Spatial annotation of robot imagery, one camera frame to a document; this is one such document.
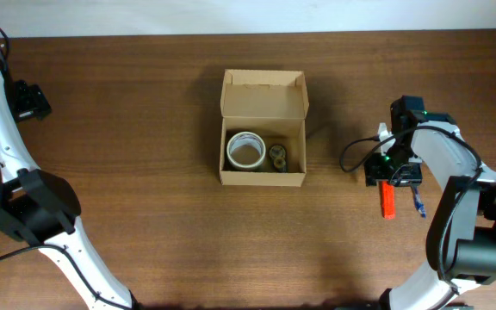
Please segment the white masking tape roll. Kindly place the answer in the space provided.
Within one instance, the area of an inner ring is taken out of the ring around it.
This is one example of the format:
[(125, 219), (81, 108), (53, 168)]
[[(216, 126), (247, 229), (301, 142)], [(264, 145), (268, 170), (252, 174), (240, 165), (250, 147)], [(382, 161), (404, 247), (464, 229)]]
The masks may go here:
[(239, 171), (256, 171), (264, 163), (266, 145), (264, 140), (253, 132), (234, 134), (226, 145), (229, 163)]

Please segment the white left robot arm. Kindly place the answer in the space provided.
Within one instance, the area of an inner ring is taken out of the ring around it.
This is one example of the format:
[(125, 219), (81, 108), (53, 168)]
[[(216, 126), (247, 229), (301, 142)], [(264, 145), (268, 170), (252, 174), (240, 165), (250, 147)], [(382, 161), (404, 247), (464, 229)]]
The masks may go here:
[(0, 28), (0, 262), (29, 251), (49, 258), (90, 309), (138, 309), (133, 293), (91, 244), (72, 186), (36, 164), (17, 125), (52, 108), (36, 84), (14, 80)]

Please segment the orange utility knife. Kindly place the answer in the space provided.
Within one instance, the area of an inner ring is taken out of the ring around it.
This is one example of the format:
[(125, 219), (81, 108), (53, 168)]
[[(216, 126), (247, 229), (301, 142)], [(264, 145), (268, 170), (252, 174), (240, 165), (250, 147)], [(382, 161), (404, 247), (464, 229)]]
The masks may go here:
[(380, 182), (381, 211), (386, 220), (395, 218), (394, 187), (387, 182)]

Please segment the blue ballpoint pen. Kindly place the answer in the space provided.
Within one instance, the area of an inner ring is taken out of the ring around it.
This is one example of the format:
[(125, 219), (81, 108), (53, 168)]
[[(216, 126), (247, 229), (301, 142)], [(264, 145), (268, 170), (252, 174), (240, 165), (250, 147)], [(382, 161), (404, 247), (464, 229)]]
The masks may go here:
[(425, 205), (420, 197), (418, 187), (412, 186), (411, 191), (412, 191), (412, 198), (415, 209), (417, 210), (418, 214), (425, 219), (426, 218)]

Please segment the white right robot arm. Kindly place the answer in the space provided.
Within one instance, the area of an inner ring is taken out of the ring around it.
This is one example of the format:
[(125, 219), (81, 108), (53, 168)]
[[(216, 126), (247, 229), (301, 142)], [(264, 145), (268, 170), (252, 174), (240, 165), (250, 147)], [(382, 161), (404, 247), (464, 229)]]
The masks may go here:
[(454, 119), (418, 96), (390, 106), (378, 146), (363, 160), (368, 186), (417, 188), (426, 164), (443, 194), (425, 241), (426, 260), (380, 298), (383, 309), (441, 309), (496, 281), (496, 172), (466, 142)]

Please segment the cardboard box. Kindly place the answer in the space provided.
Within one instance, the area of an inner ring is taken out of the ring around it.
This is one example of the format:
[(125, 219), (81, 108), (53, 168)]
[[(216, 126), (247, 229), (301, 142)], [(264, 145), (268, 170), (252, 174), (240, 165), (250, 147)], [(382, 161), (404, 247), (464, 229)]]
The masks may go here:
[[(225, 70), (220, 113), (219, 175), (223, 185), (300, 187), (307, 175), (307, 84), (302, 71)], [(258, 134), (265, 159), (255, 171), (236, 170), (226, 145), (236, 133)], [(269, 157), (275, 144), (286, 148), (288, 172), (276, 171)]]

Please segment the yellow black correction tape dispenser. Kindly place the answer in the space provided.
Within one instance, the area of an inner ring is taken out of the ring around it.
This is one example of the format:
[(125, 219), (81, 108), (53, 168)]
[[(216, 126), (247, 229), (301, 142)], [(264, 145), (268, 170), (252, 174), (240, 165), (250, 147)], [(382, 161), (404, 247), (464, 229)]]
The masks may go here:
[(269, 157), (274, 169), (280, 173), (288, 172), (287, 151), (280, 144), (275, 144), (269, 149)]

